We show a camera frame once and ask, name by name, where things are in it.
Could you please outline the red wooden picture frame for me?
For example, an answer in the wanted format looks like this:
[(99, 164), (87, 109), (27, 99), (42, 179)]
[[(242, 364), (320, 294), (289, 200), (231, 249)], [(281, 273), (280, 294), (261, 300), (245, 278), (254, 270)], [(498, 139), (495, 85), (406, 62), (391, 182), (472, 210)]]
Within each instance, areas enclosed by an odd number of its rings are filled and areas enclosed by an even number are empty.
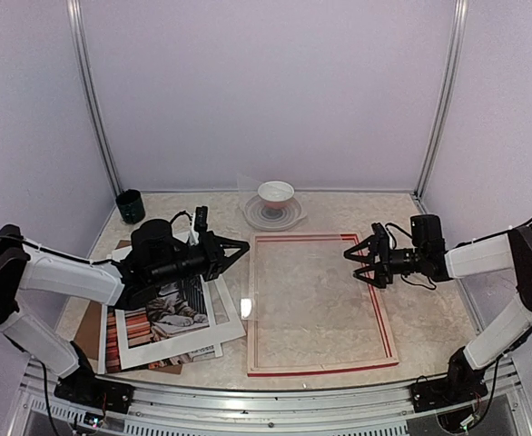
[[(359, 241), (356, 233), (343, 252)], [(317, 316), (267, 327), (247, 323), (247, 373), (251, 377), (308, 376), (393, 367), (399, 356), (384, 303), (375, 287), (352, 276), (357, 285), (347, 298), (309, 303)]]

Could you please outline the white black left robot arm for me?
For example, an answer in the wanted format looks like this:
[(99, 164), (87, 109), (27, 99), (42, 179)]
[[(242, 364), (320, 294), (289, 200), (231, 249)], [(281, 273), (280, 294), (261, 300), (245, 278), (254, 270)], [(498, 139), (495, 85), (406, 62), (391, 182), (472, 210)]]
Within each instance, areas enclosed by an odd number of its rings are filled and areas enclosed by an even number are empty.
[(24, 238), (18, 226), (0, 229), (0, 333), (34, 356), (85, 404), (96, 402), (103, 385), (84, 352), (65, 340), (17, 300), (21, 291), (53, 292), (136, 310), (159, 296), (163, 286), (201, 277), (218, 278), (250, 250), (247, 242), (219, 236), (197, 213), (191, 238), (179, 240), (172, 222), (152, 219), (131, 234), (131, 250), (120, 261), (61, 253)]

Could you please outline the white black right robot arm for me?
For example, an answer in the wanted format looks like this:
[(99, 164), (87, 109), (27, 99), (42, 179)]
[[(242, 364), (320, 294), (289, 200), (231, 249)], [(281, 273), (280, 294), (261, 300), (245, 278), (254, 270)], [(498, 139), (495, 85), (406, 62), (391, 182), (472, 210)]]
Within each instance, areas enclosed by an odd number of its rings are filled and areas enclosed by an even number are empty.
[(384, 289), (395, 276), (418, 273), (433, 283), (452, 280), (491, 289), (505, 280), (512, 294), (505, 308), (448, 361), (439, 393), (458, 403), (481, 383), (487, 368), (525, 342), (532, 333), (532, 222), (508, 228), (449, 249), (435, 214), (410, 219), (409, 248), (399, 248), (387, 225), (374, 223), (372, 233), (343, 256), (359, 263), (354, 278)]

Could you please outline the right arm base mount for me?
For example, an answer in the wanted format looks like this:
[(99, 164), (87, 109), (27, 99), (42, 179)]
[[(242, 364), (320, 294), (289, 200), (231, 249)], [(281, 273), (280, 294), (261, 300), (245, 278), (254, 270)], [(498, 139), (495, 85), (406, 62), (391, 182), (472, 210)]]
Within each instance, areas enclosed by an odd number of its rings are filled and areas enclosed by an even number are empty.
[(485, 397), (488, 387), (483, 381), (477, 381), (458, 388), (452, 387), (446, 378), (420, 377), (409, 386), (409, 392), (414, 412), (420, 413)]

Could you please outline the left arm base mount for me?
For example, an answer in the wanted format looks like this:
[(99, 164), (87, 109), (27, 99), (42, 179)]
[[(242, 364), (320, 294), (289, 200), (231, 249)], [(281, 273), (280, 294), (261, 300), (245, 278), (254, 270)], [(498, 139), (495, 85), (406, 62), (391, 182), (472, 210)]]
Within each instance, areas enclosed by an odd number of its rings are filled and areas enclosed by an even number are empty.
[(127, 414), (132, 404), (134, 387), (118, 381), (99, 379), (92, 374), (75, 372), (61, 379), (54, 396), (104, 412)]

